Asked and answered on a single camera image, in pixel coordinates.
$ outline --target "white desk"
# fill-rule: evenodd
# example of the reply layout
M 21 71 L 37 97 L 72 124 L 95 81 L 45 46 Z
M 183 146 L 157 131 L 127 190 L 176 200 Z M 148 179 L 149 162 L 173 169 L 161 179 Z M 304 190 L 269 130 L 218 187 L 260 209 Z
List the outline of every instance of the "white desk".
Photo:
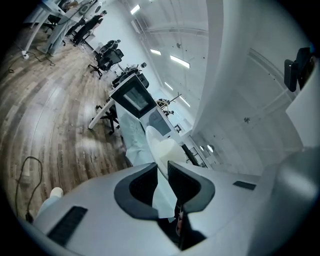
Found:
M 31 29 L 35 25 L 36 20 L 38 19 L 38 17 L 40 17 L 40 15 L 43 14 L 43 13 L 45 13 L 45 15 L 39 21 L 38 26 L 36 26 L 35 30 L 32 32 L 32 35 L 29 38 L 24 50 L 21 52 L 25 59 L 29 58 L 28 50 L 29 50 L 29 48 L 30 48 L 30 46 L 31 46 L 36 34 L 38 33 L 38 31 L 41 28 L 41 26 L 43 25 L 43 23 L 47 20 L 48 16 L 50 14 L 55 15 L 55 16 L 61 16 L 61 17 L 63 15 L 65 15 L 65 12 L 63 10 L 61 10 L 60 7 L 57 4 L 55 4 L 53 1 L 51 1 L 51 0 L 42 0 L 42 2 L 40 2 L 38 6 L 41 7 L 43 9 L 43 11 L 41 11 L 38 14 L 38 16 L 34 19 L 34 22 L 33 22 L 32 26 L 31 26 Z

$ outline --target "ceiling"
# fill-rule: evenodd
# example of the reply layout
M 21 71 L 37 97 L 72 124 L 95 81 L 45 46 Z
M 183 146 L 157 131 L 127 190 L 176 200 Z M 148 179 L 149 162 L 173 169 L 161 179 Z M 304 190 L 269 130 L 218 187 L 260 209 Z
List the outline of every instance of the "ceiling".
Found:
M 176 95 L 178 92 L 191 105 L 196 115 L 205 82 L 208 56 L 208 13 L 206 0 L 122 0 L 141 9 L 134 15 L 143 29 L 161 85 Z M 190 63 L 190 69 L 170 59 L 170 55 Z M 167 82 L 173 92 L 164 84 Z

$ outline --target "white shoe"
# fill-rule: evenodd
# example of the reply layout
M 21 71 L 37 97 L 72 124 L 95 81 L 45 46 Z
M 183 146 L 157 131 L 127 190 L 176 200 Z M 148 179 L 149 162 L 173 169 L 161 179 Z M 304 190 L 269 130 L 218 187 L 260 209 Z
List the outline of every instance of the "white shoe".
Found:
M 50 197 L 56 196 L 58 198 L 62 198 L 64 196 L 64 191 L 62 190 L 61 187 L 55 187 L 54 189 L 51 190 Z
M 37 49 L 39 52 L 42 52 L 43 54 L 47 54 L 47 52 L 46 52 L 41 46 L 37 46 L 36 49 Z

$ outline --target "ceiling light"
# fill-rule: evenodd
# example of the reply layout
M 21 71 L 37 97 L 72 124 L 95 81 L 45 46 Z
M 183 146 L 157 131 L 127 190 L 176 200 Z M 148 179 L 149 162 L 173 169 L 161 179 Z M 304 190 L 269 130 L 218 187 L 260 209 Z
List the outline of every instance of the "ceiling light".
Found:
M 174 90 L 169 84 L 167 84 L 166 82 L 164 82 L 166 86 L 168 86 L 172 91 Z
M 183 101 L 184 101 L 184 103 L 185 103 L 185 104 L 187 104 L 187 105 L 188 105 L 188 107 L 190 108 L 189 103 L 188 103 L 188 102 L 186 102 L 186 100 L 185 100 L 184 98 L 182 98 L 182 97 L 180 96 L 180 99 L 181 99 L 181 100 L 183 100 Z
M 140 9 L 140 5 L 137 4 L 136 7 L 134 7 L 132 10 L 131 10 L 131 14 L 134 14 L 136 11 L 138 11 Z
M 182 59 L 179 59 L 177 57 L 174 57 L 172 55 L 170 55 L 171 60 L 180 63 L 181 65 L 184 65 L 185 67 L 187 67 L 188 69 L 190 69 L 190 64 L 188 62 L 183 61 Z
M 152 50 L 152 49 L 150 49 L 150 51 L 151 51 L 152 53 L 154 53 L 154 54 L 161 55 L 161 52 L 160 52 L 160 51 L 158 51 L 158 50 Z
M 213 147 L 213 146 L 208 145 L 207 147 L 208 147 L 208 149 L 209 149 L 212 153 L 214 152 L 214 147 Z

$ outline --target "wooden floor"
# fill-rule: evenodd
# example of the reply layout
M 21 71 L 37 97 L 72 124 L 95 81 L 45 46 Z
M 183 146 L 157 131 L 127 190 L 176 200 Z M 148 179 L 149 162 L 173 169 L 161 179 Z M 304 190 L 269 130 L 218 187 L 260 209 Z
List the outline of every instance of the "wooden floor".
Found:
M 24 28 L 16 39 L 26 45 L 30 36 Z M 95 116 L 95 106 L 107 99 L 108 78 L 98 79 L 90 73 L 90 54 L 66 46 L 50 59 L 36 50 L 47 35 L 40 31 L 30 51 L 30 59 L 22 59 L 19 48 L 12 45 L 0 71 L 0 166 L 1 183 L 9 202 L 14 205 L 17 179 L 22 163 L 28 156 L 38 158 L 43 165 L 43 178 L 32 199 L 33 216 L 51 189 L 61 187 L 68 193 L 88 179 L 113 173 L 128 167 L 125 146 L 120 131 L 109 135 L 109 121 L 99 121 L 88 130 Z M 11 65 L 14 73 L 8 72 Z M 28 160 L 18 193 L 19 215 L 24 216 L 32 190 L 40 180 L 40 165 Z

